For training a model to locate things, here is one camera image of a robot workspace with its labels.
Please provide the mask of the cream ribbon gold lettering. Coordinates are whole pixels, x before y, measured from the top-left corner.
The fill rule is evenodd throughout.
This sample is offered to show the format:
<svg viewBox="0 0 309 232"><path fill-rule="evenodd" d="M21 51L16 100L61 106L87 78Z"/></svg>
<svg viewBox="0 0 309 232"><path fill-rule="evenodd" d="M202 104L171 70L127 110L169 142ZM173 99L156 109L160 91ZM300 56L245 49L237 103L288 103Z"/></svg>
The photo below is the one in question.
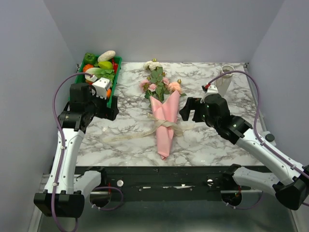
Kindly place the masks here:
<svg viewBox="0 0 309 232"><path fill-rule="evenodd" d="M142 137L146 137L148 135L155 133L156 130L159 127L165 127L167 129L172 129L176 136L182 136L184 131L191 130L195 127L193 124L192 125L180 125L179 126L175 122L170 122L170 121L167 121L167 120L158 119L150 113L148 113L147 117L150 120L154 121L154 126L150 130L147 130L147 131L144 131L144 132L139 132L139 133L133 133L133 134L130 134L130 135L120 135L120 136L115 136L115 137L108 137L108 138L104 138L102 141L104 143L110 143L110 142L115 142L115 141L142 138Z"/></svg>

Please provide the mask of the pink wrapping paper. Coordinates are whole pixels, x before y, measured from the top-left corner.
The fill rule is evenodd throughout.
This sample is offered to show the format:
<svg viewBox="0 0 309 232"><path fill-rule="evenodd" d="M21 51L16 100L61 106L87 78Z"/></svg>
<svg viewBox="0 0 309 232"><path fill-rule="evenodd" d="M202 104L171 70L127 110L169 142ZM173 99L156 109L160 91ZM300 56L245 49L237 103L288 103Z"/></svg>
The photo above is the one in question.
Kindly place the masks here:
<svg viewBox="0 0 309 232"><path fill-rule="evenodd" d="M175 135L173 128L177 126L179 100L180 93L178 91L174 91L164 103L150 97L152 115L157 127L157 152L162 160L165 160L170 154L172 139Z"/></svg>

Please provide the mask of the peach rose stem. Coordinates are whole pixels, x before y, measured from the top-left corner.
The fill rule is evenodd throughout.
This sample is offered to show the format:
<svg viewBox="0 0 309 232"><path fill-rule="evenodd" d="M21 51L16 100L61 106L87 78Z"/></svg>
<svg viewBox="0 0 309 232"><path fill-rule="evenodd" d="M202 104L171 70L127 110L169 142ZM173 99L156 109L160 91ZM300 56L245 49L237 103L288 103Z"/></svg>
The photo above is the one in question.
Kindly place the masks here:
<svg viewBox="0 0 309 232"><path fill-rule="evenodd" d="M186 96L186 94L183 92L181 83L181 79L178 79L176 82L170 82L168 85L168 91L170 93L177 91L181 96Z"/></svg>

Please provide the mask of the white rose stem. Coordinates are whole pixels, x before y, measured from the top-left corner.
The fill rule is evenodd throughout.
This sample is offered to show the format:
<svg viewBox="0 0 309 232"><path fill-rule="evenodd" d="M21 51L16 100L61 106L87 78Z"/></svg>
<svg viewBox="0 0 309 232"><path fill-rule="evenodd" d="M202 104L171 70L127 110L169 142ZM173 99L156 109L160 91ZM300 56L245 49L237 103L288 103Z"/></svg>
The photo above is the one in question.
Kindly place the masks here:
<svg viewBox="0 0 309 232"><path fill-rule="evenodd" d="M160 62L158 62L155 58L144 63L143 68L150 72L147 76L147 80L151 81L155 79L158 82L161 82L164 77L163 67Z"/></svg>

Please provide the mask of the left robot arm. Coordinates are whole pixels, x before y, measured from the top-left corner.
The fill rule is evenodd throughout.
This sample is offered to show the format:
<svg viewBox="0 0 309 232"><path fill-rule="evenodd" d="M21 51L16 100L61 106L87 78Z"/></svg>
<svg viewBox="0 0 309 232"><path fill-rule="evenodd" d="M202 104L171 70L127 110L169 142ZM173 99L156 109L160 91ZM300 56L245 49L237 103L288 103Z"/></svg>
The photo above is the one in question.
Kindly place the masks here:
<svg viewBox="0 0 309 232"><path fill-rule="evenodd" d="M58 143L49 179L34 204L48 217L79 218L85 199L93 189L104 190L106 177L91 169L75 176L78 152L86 129L94 117L115 120L119 110L107 79L93 84L77 83L70 87L64 110L56 116Z"/></svg>

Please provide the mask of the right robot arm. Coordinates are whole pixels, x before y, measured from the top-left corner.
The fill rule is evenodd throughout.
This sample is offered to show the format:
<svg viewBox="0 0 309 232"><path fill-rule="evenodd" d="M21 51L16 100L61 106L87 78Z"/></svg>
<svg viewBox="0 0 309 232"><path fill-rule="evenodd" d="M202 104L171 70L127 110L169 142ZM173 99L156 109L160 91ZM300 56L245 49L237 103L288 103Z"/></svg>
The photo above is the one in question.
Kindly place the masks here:
<svg viewBox="0 0 309 232"><path fill-rule="evenodd" d="M224 139L246 150L268 169L269 173L250 171L234 165L222 177L227 189L247 186L274 195L285 207L298 210L309 195L309 167L293 160L274 147L245 119L232 115L228 104L219 94L205 98L189 97L180 115L187 121L194 111L194 122L205 122Z"/></svg>

